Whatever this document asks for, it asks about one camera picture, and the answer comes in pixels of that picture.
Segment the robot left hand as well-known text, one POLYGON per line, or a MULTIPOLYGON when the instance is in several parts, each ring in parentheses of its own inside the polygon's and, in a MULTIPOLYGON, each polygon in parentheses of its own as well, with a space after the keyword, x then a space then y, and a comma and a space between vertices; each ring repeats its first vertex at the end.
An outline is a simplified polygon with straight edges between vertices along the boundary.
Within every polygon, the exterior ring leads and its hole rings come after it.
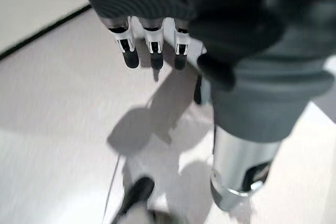
POLYGON ((211 192, 230 211, 261 188, 281 142, 311 99, 328 91, 335 0, 89 0, 110 31, 163 18, 205 46, 197 59, 214 111, 211 192))

